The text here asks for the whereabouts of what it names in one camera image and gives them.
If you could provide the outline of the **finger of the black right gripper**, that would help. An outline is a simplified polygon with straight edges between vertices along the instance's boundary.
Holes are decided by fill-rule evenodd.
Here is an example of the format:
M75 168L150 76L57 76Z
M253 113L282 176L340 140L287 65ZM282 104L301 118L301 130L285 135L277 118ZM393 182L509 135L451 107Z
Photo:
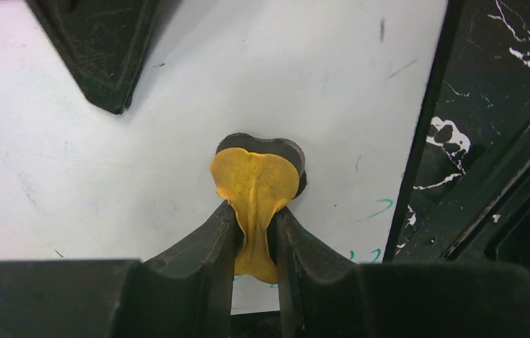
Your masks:
M28 1L86 100L120 115L144 67L159 1Z

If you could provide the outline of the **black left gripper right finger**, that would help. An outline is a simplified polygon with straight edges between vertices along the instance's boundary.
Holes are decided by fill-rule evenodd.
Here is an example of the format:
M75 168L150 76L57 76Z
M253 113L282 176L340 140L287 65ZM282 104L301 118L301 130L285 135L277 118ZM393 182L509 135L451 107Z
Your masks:
M272 219L285 337L530 337L530 273L505 263L361 263Z

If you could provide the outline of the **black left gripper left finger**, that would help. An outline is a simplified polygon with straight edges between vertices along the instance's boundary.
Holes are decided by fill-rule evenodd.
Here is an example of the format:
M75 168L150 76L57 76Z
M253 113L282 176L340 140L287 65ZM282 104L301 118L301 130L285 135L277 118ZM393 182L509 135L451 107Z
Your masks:
M228 337L232 207L147 261L0 261L0 337Z

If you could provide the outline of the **yellow bone-shaped eraser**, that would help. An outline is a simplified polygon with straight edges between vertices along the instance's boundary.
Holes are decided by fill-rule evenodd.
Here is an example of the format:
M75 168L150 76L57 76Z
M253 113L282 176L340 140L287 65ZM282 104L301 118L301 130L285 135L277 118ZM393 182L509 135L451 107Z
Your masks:
M268 227L275 214L305 189L305 154L285 138L262 139L237 132L217 146L210 164L217 195L233 208L242 238L235 275L278 282Z

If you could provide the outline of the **small whiteboard black frame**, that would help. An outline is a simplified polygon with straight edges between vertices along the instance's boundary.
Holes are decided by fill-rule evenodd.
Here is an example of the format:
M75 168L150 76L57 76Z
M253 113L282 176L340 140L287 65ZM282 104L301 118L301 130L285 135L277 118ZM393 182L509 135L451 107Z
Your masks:
M82 95L23 1L0 1L0 260L151 258L220 204L234 132L305 153L302 226L382 257L446 1L183 1L132 105Z

